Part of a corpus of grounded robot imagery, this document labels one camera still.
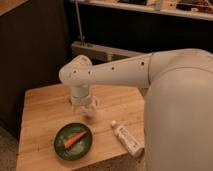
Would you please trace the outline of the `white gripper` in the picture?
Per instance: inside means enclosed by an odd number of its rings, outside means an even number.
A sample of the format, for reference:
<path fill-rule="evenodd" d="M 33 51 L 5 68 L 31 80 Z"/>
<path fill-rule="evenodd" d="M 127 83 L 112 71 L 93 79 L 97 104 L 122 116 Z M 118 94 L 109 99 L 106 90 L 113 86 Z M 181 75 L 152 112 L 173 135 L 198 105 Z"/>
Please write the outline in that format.
<path fill-rule="evenodd" d="M 77 112 L 79 109 L 85 111 L 86 107 L 97 107 L 97 98 L 93 95 L 89 85 L 72 86 L 70 93 L 70 102 L 73 106 L 73 111 Z"/>

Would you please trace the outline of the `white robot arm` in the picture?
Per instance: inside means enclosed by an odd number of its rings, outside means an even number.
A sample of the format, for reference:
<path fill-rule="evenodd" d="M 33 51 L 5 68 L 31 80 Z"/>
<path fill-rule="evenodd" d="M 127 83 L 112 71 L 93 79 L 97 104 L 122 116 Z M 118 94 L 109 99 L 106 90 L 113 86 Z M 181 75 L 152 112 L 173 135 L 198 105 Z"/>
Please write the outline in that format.
<path fill-rule="evenodd" d="M 79 55 L 59 71 L 76 106 L 92 84 L 134 86 L 144 97 L 146 171 L 213 171 L 213 54 L 178 49 L 94 65 Z"/>

